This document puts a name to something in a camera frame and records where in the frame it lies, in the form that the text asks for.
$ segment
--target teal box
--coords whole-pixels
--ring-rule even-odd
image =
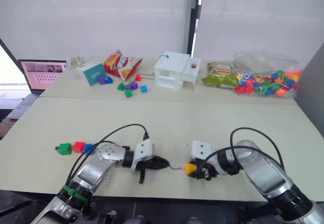
[[[99,61],[90,61],[77,69],[83,81],[90,86],[96,84],[100,77],[106,77],[105,69]]]

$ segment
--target green cube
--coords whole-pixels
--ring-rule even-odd
[[[71,155],[72,145],[70,143],[62,143],[57,149],[57,152],[61,155]]]
[[[126,98],[129,98],[129,97],[131,97],[131,96],[133,95],[133,94],[132,94],[132,90],[130,90],[130,89],[125,90],[124,92],[125,92],[125,96],[126,96]]]
[[[118,90],[124,91],[125,90],[125,85],[123,83],[120,83],[117,87]]]

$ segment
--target green snack bag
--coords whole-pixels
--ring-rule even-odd
[[[204,84],[222,88],[238,87],[234,72],[236,66],[224,62],[211,62],[207,64],[207,71],[207,77],[202,79]]]

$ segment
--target laptop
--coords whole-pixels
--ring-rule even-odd
[[[54,60],[18,60],[18,62],[31,94],[11,111],[7,116],[10,119],[19,119],[67,66],[66,61]]]

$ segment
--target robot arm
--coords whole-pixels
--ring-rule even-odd
[[[139,165],[143,165],[140,163],[153,158],[153,143],[150,139],[138,143],[135,151],[112,143],[100,144],[80,171],[63,186],[31,224],[74,222],[113,166],[121,164],[135,171]],[[140,182],[143,180],[141,168]]]
[[[235,145],[258,149],[255,143],[248,140]],[[191,163],[199,166],[214,151],[210,144],[194,141]],[[235,154],[239,164],[235,162],[230,149],[210,158],[200,172],[192,171],[192,165],[188,165],[186,173],[192,177],[210,180],[218,174],[237,174],[242,168],[250,182],[280,215],[284,223],[324,223],[324,211],[299,190],[276,162],[250,149],[235,149]]]

